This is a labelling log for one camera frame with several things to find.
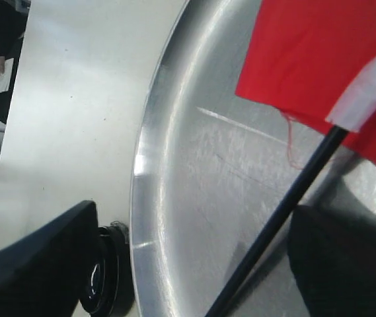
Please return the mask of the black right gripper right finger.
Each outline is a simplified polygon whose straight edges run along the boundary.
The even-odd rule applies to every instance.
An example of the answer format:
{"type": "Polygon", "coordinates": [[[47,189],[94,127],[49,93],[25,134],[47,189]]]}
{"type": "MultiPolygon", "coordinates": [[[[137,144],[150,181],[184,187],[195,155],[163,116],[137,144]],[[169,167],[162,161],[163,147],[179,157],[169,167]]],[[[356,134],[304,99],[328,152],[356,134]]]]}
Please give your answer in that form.
{"type": "Polygon", "coordinates": [[[300,205],[288,258],[311,316],[376,316],[376,216],[300,205]]]}

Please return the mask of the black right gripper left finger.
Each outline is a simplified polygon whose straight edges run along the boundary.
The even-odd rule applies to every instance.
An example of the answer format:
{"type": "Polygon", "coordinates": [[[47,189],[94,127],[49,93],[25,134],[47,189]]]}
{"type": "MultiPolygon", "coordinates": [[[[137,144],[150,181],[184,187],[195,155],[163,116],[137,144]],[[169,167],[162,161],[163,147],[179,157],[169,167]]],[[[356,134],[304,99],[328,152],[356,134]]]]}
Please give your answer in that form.
{"type": "Polygon", "coordinates": [[[72,316],[98,249],[96,205],[82,201],[0,250],[0,316],[72,316]]]}

